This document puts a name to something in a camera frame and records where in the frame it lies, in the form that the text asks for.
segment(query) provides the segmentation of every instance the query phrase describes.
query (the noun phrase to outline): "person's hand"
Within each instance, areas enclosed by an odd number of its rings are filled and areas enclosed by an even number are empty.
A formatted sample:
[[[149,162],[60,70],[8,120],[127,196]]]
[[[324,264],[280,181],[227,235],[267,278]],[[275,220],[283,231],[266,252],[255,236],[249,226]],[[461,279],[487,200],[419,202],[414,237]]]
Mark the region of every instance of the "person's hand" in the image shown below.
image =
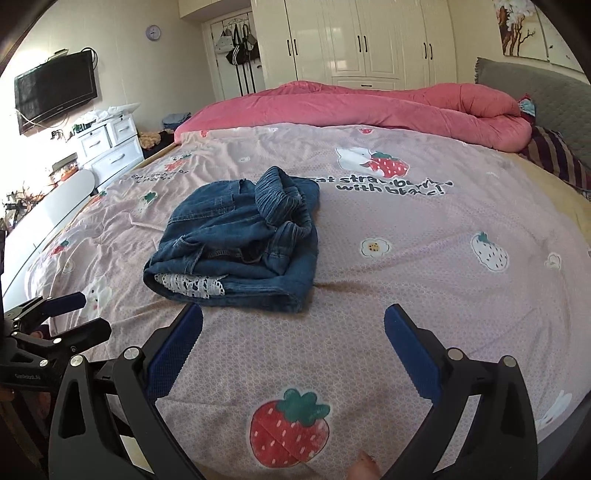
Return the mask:
[[[375,460],[360,450],[357,461],[349,468],[347,480],[379,480],[381,476]]]

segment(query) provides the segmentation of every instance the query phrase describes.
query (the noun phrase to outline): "pink bedsheet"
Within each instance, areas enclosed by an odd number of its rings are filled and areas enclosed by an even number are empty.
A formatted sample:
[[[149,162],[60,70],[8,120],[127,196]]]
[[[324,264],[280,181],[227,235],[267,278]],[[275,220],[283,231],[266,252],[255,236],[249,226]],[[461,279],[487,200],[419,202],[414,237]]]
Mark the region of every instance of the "pink bedsheet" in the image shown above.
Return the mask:
[[[280,123],[405,128],[505,152],[521,151],[531,138],[515,99],[484,85],[441,83],[384,92],[304,81],[209,105],[174,137],[181,144],[187,132]]]

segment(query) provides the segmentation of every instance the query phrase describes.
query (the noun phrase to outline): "black bag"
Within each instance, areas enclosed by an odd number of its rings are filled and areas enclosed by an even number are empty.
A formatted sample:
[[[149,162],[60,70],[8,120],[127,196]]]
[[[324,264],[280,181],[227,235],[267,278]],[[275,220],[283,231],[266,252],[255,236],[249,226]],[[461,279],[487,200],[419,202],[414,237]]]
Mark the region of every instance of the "black bag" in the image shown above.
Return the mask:
[[[261,52],[259,51],[259,48],[258,48],[258,40],[251,33],[251,29],[248,27],[247,24],[244,24],[242,26],[242,34],[244,35],[244,38],[246,39],[245,40],[246,47],[248,48],[248,44],[252,45],[252,49],[250,50],[249,55],[248,55],[249,61],[260,59]]]
[[[244,65],[249,62],[249,51],[246,46],[246,41],[242,41],[238,33],[238,25],[234,27],[234,35],[232,37],[234,49],[228,52],[226,59],[231,65]]]

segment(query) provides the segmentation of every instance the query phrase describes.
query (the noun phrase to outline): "screw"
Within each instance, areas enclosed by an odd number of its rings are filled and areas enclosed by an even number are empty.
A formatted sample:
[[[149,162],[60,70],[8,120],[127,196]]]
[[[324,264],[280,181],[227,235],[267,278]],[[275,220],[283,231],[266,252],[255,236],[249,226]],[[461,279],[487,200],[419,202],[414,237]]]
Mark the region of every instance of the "screw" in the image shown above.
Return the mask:
[[[70,365],[73,367],[77,367],[78,365],[80,365],[82,362],[84,361],[84,357],[82,355],[76,355],[73,356],[70,359]]]
[[[447,352],[447,356],[452,360],[459,361],[464,358],[464,354],[460,349],[457,348],[450,348]]]
[[[517,366],[517,360],[515,360],[511,355],[507,355],[505,358],[503,358],[503,363],[511,368]]]
[[[137,358],[139,355],[139,348],[132,346],[129,347],[125,353],[123,354],[123,356],[127,359],[127,360],[133,360],[134,358]]]

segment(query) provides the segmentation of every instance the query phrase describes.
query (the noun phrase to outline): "painting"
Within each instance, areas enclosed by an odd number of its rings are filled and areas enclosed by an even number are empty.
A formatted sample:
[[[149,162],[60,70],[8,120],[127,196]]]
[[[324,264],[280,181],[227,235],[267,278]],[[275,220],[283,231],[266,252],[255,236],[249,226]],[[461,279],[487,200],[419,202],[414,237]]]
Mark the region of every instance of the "painting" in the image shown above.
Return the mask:
[[[581,65],[579,65],[579,62],[574,57],[573,52],[548,17],[546,17],[541,10],[538,10],[538,16],[542,28],[544,29],[544,38],[548,45],[548,59],[550,63],[577,70],[578,72],[583,72]]]
[[[538,11],[531,0],[493,0],[503,53],[548,61]]]

